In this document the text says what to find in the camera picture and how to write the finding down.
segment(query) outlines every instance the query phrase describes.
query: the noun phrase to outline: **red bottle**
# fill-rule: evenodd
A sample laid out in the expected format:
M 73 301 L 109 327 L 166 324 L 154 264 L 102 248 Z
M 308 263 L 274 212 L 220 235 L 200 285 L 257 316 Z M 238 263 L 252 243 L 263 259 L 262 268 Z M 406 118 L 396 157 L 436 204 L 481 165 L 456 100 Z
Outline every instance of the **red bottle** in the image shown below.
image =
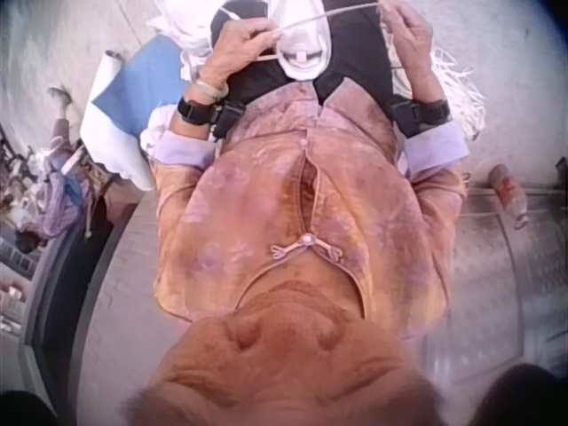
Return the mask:
M 489 185 L 493 187 L 503 208 L 516 219 L 515 229 L 521 229 L 529 223 L 527 216 L 528 200 L 523 187 L 511 175 L 504 164 L 499 164 L 489 173 Z

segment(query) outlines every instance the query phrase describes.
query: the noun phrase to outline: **white sneaker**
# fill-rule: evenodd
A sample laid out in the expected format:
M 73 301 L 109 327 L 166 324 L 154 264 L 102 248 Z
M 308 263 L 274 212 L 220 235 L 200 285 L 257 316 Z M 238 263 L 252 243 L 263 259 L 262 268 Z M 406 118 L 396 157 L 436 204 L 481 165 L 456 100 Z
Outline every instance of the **white sneaker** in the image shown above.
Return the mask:
M 268 16 L 285 28 L 325 13 L 321 0 L 271 0 Z M 276 44 L 276 56 L 286 75 L 294 80 L 315 80 L 331 60 L 331 35 L 327 18 L 285 30 Z

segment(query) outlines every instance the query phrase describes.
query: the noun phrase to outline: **bracelet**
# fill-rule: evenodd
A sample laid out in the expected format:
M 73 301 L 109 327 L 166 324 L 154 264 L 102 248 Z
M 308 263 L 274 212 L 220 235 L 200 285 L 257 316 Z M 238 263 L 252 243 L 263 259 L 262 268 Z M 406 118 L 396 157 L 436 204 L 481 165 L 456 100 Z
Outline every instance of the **bracelet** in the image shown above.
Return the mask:
M 225 86 L 221 91 L 205 83 L 199 77 L 195 80 L 195 83 L 193 84 L 195 84 L 195 87 L 199 89 L 202 93 L 206 94 L 207 96 L 215 100 L 221 100 L 222 98 L 224 98 L 229 94 L 229 85 L 227 83 L 225 83 Z

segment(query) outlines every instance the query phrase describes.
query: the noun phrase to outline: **blue cloth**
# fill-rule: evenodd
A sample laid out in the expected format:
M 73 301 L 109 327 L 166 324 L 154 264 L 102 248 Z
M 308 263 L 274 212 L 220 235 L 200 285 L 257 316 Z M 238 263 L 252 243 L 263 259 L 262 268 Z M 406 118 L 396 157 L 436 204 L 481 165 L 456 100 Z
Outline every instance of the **blue cloth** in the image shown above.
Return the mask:
M 116 127 L 140 137 L 157 107 L 177 104 L 187 82 L 182 80 L 181 49 L 158 35 L 129 60 L 109 86 L 92 103 Z

